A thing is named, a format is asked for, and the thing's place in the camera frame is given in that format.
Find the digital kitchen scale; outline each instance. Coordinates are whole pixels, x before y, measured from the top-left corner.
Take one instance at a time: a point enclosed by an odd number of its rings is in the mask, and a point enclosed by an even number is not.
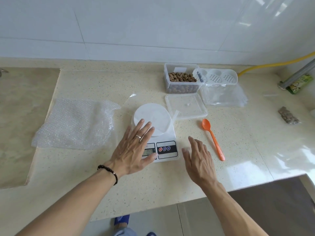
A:
[[[174,126],[171,125],[171,116],[163,106],[157,103],[147,103],[140,106],[134,113],[132,124],[136,126],[140,119],[152,123],[155,131],[145,146],[142,158],[157,152],[158,156],[154,162],[163,162],[179,159],[176,145]]]

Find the foot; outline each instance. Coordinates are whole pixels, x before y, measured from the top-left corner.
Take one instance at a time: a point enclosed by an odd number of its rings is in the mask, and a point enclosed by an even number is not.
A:
[[[114,226],[118,225],[119,228],[127,227],[128,223],[129,223],[129,217],[130,217],[130,215],[124,215],[124,216],[116,217],[115,221],[114,221]]]

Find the hand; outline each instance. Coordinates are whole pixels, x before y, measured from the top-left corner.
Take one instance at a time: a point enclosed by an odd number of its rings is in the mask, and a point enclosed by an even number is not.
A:
[[[111,159],[104,163],[117,174],[118,178],[142,170],[156,158],[157,153],[153,153],[141,159],[144,147],[154,132],[154,127],[150,128],[151,122],[141,129],[143,123],[144,119],[141,119],[131,134],[131,127],[127,128]],[[136,135],[142,137],[142,140],[140,141]]]
[[[209,184],[217,183],[215,167],[210,152],[206,145],[197,139],[188,137],[191,145],[191,157],[189,151],[182,149],[188,175],[201,188]]]

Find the clear plastic box lid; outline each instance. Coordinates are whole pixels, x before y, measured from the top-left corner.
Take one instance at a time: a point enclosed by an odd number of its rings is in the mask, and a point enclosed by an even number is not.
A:
[[[168,94],[165,96],[167,109],[171,117],[178,110],[176,119],[202,118],[208,111],[197,93]]]

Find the blue slipper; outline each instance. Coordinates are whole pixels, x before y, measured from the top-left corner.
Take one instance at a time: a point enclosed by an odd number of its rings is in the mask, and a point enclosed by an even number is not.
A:
[[[114,221],[114,226],[116,224],[120,224],[120,223],[129,223],[129,217],[130,215],[124,215],[124,216],[119,216],[119,217],[116,217],[115,218],[115,221]]]

